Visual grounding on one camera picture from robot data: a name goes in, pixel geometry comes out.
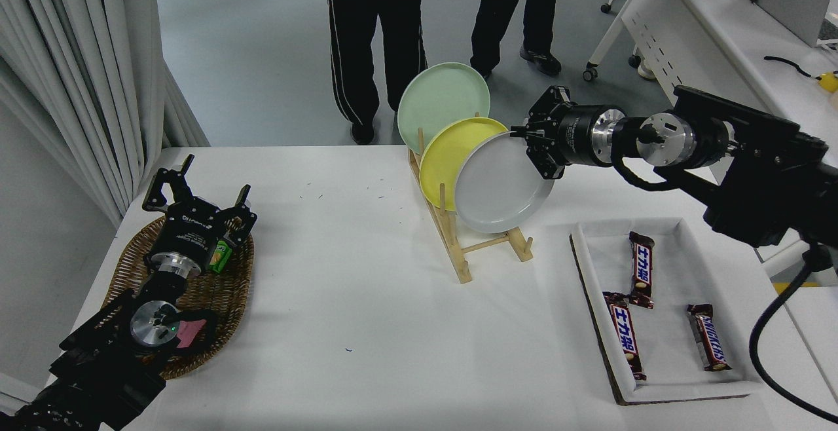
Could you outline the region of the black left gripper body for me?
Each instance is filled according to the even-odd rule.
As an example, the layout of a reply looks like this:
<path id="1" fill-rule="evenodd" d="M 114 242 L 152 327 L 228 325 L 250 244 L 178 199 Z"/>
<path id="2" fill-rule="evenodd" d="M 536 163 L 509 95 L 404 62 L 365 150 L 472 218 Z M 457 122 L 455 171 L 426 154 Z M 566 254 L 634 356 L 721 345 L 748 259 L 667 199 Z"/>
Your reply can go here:
<path id="1" fill-rule="evenodd" d="M 152 262 L 157 265 L 163 255 L 172 254 L 206 267 L 224 231 L 221 209 L 204 199 L 168 205 L 164 225 L 152 246 Z"/>

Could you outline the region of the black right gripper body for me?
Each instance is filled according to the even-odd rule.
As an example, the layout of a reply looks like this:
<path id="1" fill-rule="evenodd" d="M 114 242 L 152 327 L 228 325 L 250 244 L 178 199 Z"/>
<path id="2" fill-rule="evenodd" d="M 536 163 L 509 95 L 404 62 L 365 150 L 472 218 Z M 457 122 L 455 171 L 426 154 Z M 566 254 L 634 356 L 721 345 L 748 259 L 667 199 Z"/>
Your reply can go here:
<path id="1" fill-rule="evenodd" d="M 569 164 L 596 165 L 591 136 L 595 109 L 595 106 L 573 106 L 560 119 L 556 147 Z"/>

